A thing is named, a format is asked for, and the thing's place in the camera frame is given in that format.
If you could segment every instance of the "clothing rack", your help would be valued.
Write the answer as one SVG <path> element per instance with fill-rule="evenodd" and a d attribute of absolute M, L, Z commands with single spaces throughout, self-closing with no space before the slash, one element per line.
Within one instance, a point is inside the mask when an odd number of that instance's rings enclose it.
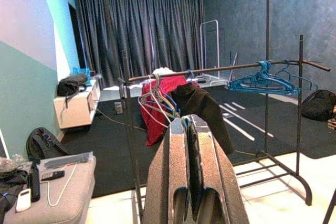
<path fill-rule="evenodd" d="M 266 0 L 266 60 L 268 60 L 272 65 L 276 64 L 288 64 L 287 61 L 284 60 L 278 60 L 278 61 L 270 61 L 269 60 L 269 33 L 270 33 L 270 26 L 269 26 L 269 6 L 270 6 L 270 1 Z M 109 0 L 104 0 L 104 11 L 106 15 L 106 20 L 108 24 L 108 35 L 109 38 L 113 38 L 113 30 L 112 30 L 112 22 L 110 19 L 110 9 L 109 9 Z M 113 40 L 108 40 L 108 46 L 109 49 L 112 49 L 115 47 L 113 46 L 114 41 Z M 140 220 L 142 220 L 143 216 L 143 207 L 141 203 L 141 193 L 140 193 L 140 179 L 139 179 L 139 167 L 138 167 L 138 158 L 137 158 L 137 153 L 135 149 L 135 139 L 134 139 L 134 121 L 133 121 L 133 116 L 132 116 L 132 103 L 131 103 L 131 92 L 130 92 L 130 85 L 135 82 L 135 81 L 142 81 L 142 80 L 147 80 L 150 78 L 155 78 L 153 75 L 150 76 L 140 76 L 140 77 L 133 77 L 131 78 L 130 76 L 130 71 L 129 71 L 129 57 L 124 50 L 122 52 L 122 61 L 123 61 L 123 68 L 124 68 L 124 77 L 125 80 L 121 79 L 120 77 L 118 80 L 120 81 L 120 86 L 119 86 L 119 92 L 120 92 L 120 98 L 121 98 L 121 103 L 124 111 L 124 117 L 125 117 L 125 127 L 126 127 L 126 134 L 127 134 L 127 139 L 128 139 L 128 146 L 131 154 L 131 162 L 132 162 L 132 169 L 133 169 L 133 174 L 134 174 L 134 183 L 135 183 L 135 193 L 138 201 L 138 211 L 140 215 Z M 330 71 L 330 68 L 327 68 L 325 66 L 322 66 L 316 62 L 313 61 L 306 61 L 303 59 L 303 35 L 300 35 L 300 46 L 299 46 L 299 60 L 290 60 L 289 61 L 290 65 L 295 65 L 299 66 L 299 76 L 302 77 L 303 73 L 303 64 L 311 65 L 316 68 L 322 69 L 324 71 Z M 236 66 L 229 66 L 229 67 L 220 67 L 220 68 L 209 68 L 209 69 L 199 69 L 199 70 L 193 70 L 195 74 L 199 73 L 206 73 L 206 72 L 215 72 L 215 71 L 224 71 L 224 70 L 232 70 L 232 69 L 242 69 L 242 68 L 252 68 L 252 67 L 260 67 L 258 63 L 252 63 L 252 64 L 246 64 L 246 65 L 236 65 Z M 172 76 L 185 76 L 189 75 L 189 71 L 181 71 L 181 72 L 176 72 L 176 73 L 169 73 L 169 74 L 162 74 L 160 75 L 162 78 L 164 77 L 172 77 Z M 299 88 L 302 88 L 302 79 L 299 79 Z M 268 165 L 264 166 L 261 168 L 256 168 L 256 169 L 251 169 L 247 170 L 241 173 L 238 173 L 236 175 L 240 174 L 246 174 L 246 173 L 251 173 L 257 170 L 262 170 L 262 169 L 268 169 L 270 167 L 274 166 L 279 166 L 281 167 L 285 173 L 280 174 L 280 175 L 275 175 L 270 178 L 266 179 L 261 179 L 252 183 L 248 183 L 245 185 L 242 185 L 241 188 L 251 186 L 254 184 L 259 184 L 263 183 L 268 180 L 272 180 L 275 178 L 279 178 L 282 176 L 286 175 L 291 175 L 295 177 L 298 181 L 300 181 L 305 190 L 306 190 L 306 199 L 305 202 L 308 206 L 311 205 L 312 202 L 312 192 L 311 189 L 308 185 L 308 183 L 299 175 L 299 163 L 300 163 L 300 140 L 301 140 L 301 104 L 302 104 L 302 94 L 299 94 L 298 97 L 298 124 L 297 124 L 297 146 L 296 146 L 296 171 L 294 172 L 291 170 L 288 166 L 285 164 L 281 163 L 278 161 L 275 157 L 270 155 L 268 153 L 268 94 L 265 95 L 265 146 L 264 150 L 260 151 L 256 154 L 256 158 L 251 159 L 246 162 L 240 162 L 234 165 L 242 165 L 242 164 L 248 164 L 251 162 L 258 162 L 261 159 L 268 158 L 272 162 L 274 162 L 273 165 Z"/>

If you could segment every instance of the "white cabinet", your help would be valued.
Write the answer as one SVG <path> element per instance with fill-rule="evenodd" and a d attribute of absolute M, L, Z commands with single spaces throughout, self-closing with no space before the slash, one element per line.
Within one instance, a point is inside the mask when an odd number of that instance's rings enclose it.
<path fill-rule="evenodd" d="M 90 125 L 96 113 L 100 88 L 97 80 L 91 80 L 92 86 L 87 87 L 86 91 L 76 94 L 68 101 L 66 107 L 65 97 L 56 97 L 54 107 L 61 129 Z"/>

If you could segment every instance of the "black carpet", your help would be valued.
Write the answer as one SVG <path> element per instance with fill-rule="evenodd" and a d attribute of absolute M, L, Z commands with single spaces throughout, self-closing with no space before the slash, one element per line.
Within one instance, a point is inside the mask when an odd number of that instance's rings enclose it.
<path fill-rule="evenodd" d="M 219 104 L 236 102 L 245 110 L 235 111 L 245 119 L 264 129 L 265 97 L 259 94 L 232 92 L 221 86 L 206 88 Z M 123 122 L 123 115 L 115 115 L 115 101 L 100 103 L 100 109 L 108 116 Z M 144 126 L 137 99 L 132 98 L 134 121 Z M 275 137 L 269 139 L 269 153 L 281 155 L 295 151 L 296 143 L 296 106 L 275 99 L 269 99 L 269 132 Z M 255 138 L 251 141 L 237 130 L 228 127 L 228 131 L 239 151 L 256 153 L 264 149 L 264 134 L 238 118 L 229 118 Z M 328 133 L 326 123 L 308 119 L 302 120 L 302 153 L 312 158 L 320 158 L 336 153 L 334 134 Z M 113 123 L 103 116 L 96 116 L 92 126 L 86 132 L 67 132 L 62 141 L 72 153 L 93 151 L 97 158 L 95 170 L 96 186 L 93 197 L 117 193 L 134 188 L 132 166 L 125 126 Z M 148 168 L 159 148 L 159 144 L 146 146 L 146 133 L 135 130 L 135 144 L 139 159 L 140 183 L 146 184 Z M 232 163 L 249 160 L 252 157 L 242 153 L 229 155 Z"/>

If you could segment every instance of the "black jacket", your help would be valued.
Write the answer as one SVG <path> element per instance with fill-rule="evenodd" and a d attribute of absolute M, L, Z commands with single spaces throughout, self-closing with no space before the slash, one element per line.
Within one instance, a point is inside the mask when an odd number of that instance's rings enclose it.
<path fill-rule="evenodd" d="M 208 124 L 226 155 L 235 151 L 218 103 L 207 91 L 187 83 L 173 90 L 171 96 L 181 109 L 181 116 L 195 114 Z"/>

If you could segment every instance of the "dark curtain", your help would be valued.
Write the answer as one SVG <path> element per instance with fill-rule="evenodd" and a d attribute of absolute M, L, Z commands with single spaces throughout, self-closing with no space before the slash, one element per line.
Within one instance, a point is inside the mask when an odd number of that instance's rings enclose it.
<path fill-rule="evenodd" d="M 88 67 L 102 74 L 103 87 L 123 78 L 122 51 L 131 76 L 155 68 L 198 68 L 202 0 L 109 0 L 113 39 L 108 35 L 104 0 L 75 0 Z"/>

